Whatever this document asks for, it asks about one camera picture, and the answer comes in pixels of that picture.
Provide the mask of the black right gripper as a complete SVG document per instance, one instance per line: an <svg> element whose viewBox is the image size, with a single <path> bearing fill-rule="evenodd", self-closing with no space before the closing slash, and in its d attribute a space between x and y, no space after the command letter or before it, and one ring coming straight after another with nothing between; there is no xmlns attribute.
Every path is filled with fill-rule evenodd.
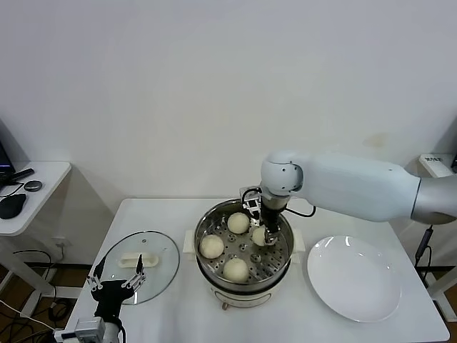
<svg viewBox="0 0 457 343"><path fill-rule="evenodd" d="M251 222L253 225L263 225L265 226L264 231L264 243L265 245L271 246L274 245L281 233L279 227L279 219L281 213L279 211L273 210L261 210L261 219L252 217Z"/></svg>

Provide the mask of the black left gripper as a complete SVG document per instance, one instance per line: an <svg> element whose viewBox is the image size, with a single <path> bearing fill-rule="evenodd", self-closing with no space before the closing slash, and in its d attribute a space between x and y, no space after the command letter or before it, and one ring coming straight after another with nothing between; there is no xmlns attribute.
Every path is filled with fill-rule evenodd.
<svg viewBox="0 0 457 343"><path fill-rule="evenodd" d="M87 277L88 285L93 289L92 298L96 301L97 307L94 312L95 317L118 317L121 305L127 299L134 296L143 281L146 279L142 254L136 263L135 275L127 281L104 281L101 276L104 270L106 257L103 257L95 266L93 273Z"/></svg>

